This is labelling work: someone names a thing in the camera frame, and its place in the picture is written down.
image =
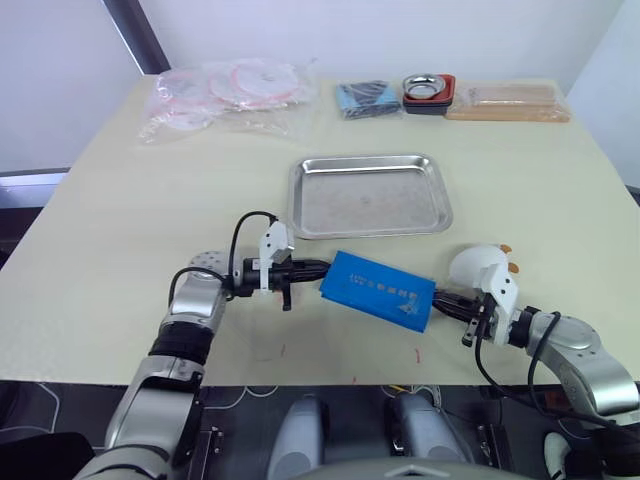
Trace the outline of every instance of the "plastic bag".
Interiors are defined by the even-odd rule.
[[[318,99],[303,67],[268,59],[213,62],[158,75],[138,137],[142,143],[186,137],[209,125],[304,140]]]
[[[568,122],[562,94],[541,83],[464,83],[456,87],[449,120]]]

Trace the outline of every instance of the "stainless steel tray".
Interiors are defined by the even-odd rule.
[[[289,221],[301,238],[435,233],[453,220],[425,155],[309,158],[291,170]]]

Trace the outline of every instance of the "wire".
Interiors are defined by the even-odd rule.
[[[553,319],[549,326],[545,329],[542,334],[542,338],[538,341],[538,345],[536,346],[535,351],[533,352],[533,356],[531,357],[531,363],[529,364],[529,371],[527,372],[527,386],[529,387],[529,398],[531,399],[531,403],[536,407],[536,410],[540,412],[540,415],[549,416],[547,412],[542,409],[542,405],[538,402],[538,398],[536,397],[535,386],[533,385],[533,376],[536,373],[536,366],[538,365],[538,360],[540,359],[540,355],[542,354],[542,350],[544,349],[547,341],[549,340],[549,336],[553,329],[556,327],[558,322],[560,321],[560,312],[553,312]]]
[[[234,264],[234,257],[236,254],[236,243],[238,242],[238,233],[240,233],[240,227],[242,226],[244,221],[247,218],[254,217],[254,216],[267,217],[269,219],[269,225],[273,225],[273,223],[278,220],[278,217],[276,217],[273,213],[265,212],[262,210],[254,210],[252,212],[245,213],[242,217],[240,217],[240,220],[238,220],[238,223],[236,223],[236,228],[234,229],[233,237],[231,238],[231,248],[229,249],[229,268],[227,270],[227,275],[228,275],[227,278],[229,279],[229,283],[230,283],[230,285],[228,285],[228,288],[229,288],[229,291],[231,291],[232,293],[231,298],[233,298],[233,289],[235,285],[233,281],[233,264]]]
[[[411,391],[407,390],[404,387],[401,387],[400,385],[389,385],[389,388],[393,388],[396,392],[414,393],[413,387],[411,388]]]
[[[232,409],[233,407],[235,407],[236,405],[238,405],[242,401],[244,396],[247,394],[247,390],[248,390],[247,387],[242,387],[242,393],[240,394],[238,399],[236,401],[234,401],[233,403],[230,403],[229,405],[204,407],[204,410],[230,410],[230,409]]]
[[[42,433],[51,433],[51,431],[48,428],[36,427],[36,426],[33,426],[33,425],[21,425],[19,427],[0,428],[0,433],[13,432],[14,430],[37,430],[37,431],[42,432]]]
[[[178,280],[180,279],[180,277],[182,275],[184,275],[185,273],[188,273],[188,272],[206,273],[206,274],[211,275],[211,276],[217,278],[218,280],[220,280],[222,282],[222,285],[225,285],[227,283],[227,279],[226,278],[224,278],[218,272],[215,272],[215,271],[213,271],[211,269],[204,268],[204,267],[185,267],[185,268],[182,268],[182,269],[178,270],[175,273],[175,275],[173,276],[173,279],[171,279],[171,285],[169,286],[169,307],[171,307],[171,302],[173,302],[173,297],[175,296],[175,293],[176,293],[176,284],[178,283]]]
[[[393,395],[393,394],[391,394],[391,393],[387,392],[387,391],[384,389],[384,385],[380,385],[380,390],[382,390],[382,393],[384,393],[387,397],[389,397],[389,398],[396,398],[396,396],[395,396],[395,395]]]
[[[562,429],[562,431],[567,435],[569,435],[571,438],[575,438],[576,440],[591,440],[591,437],[580,437],[575,433],[571,433],[569,429],[562,424],[562,420],[560,419],[558,419],[558,425],[560,425],[560,428]]]
[[[251,395],[252,397],[255,397],[255,398],[267,398],[267,397],[270,397],[271,395],[276,393],[276,390],[278,390],[278,385],[276,385],[275,387],[273,387],[271,390],[269,390],[266,393],[256,393],[253,390],[251,390],[249,387],[247,387],[247,393],[249,395]]]
[[[51,395],[56,402],[56,409],[53,412],[53,420],[51,420],[51,431],[49,432],[54,433],[56,431],[56,423],[58,423],[58,414],[60,413],[60,397],[44,383],[38,383],[38,386]]]

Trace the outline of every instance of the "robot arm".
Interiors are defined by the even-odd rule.
[[[484,314],[490,318],[490,341],[525,348],[533,356],[553,315],[532,307],[515,307],[518,287],[507,265],[506,254],[493,245],[463,251],[451,263],[450,277],[481,292],[482,297],[448,297],[449,301],[455,299],[454,305],[439,305],[436,298],[435,306],[469,323],[463,344],[471,345],[477,335],[477,318]],[[558,377],[578,413],[615,420],[619,425],[640,422],[640,396],[631,375],[605,350],[587,323],[560,317],[543,346],[540,361]]]
[[[251,296],[254,290],[281,290],[283,309],[289,310],[290,284],[322,278],[329,267],[320,260],[292,260],[292,240],[283,227],[271,224],[260,258],[245,259],[233,281],[202,271],[188,274],[111,419],[105,452],[76,480],[171,480],[188,465],[201,423],[198,393],[204,364],[227,299]],[[191,267],[222,276],[219,266],[226,258],[221,252],[205,252]]]

